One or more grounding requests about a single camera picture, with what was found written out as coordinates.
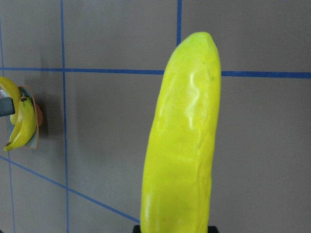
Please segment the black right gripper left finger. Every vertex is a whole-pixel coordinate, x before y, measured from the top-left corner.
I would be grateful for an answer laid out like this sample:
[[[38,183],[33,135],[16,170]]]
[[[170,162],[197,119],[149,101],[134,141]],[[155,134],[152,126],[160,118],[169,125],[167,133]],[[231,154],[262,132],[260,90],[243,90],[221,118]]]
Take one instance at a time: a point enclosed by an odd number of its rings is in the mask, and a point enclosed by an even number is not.
[[[140,225],[135,225],[133,227],[132,233],[141,233]]]

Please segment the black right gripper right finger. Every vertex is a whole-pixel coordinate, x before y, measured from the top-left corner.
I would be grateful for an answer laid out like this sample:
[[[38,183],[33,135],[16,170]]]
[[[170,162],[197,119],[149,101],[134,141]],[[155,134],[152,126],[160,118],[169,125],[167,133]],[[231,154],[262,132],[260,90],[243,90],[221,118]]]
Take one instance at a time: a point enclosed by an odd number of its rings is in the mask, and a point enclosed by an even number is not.
[[[207,232],[208,233],[218,233],[218,229],[216,226],[208,226]]]

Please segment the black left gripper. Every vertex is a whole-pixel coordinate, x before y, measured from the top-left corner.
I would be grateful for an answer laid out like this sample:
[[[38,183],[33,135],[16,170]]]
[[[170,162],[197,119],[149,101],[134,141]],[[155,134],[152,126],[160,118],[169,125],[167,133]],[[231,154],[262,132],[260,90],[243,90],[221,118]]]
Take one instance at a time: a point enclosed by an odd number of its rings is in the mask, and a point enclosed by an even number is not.
[[[15,113],[13,99],[8,97],[3,89],[0,90],[0,116],[10,116]]]

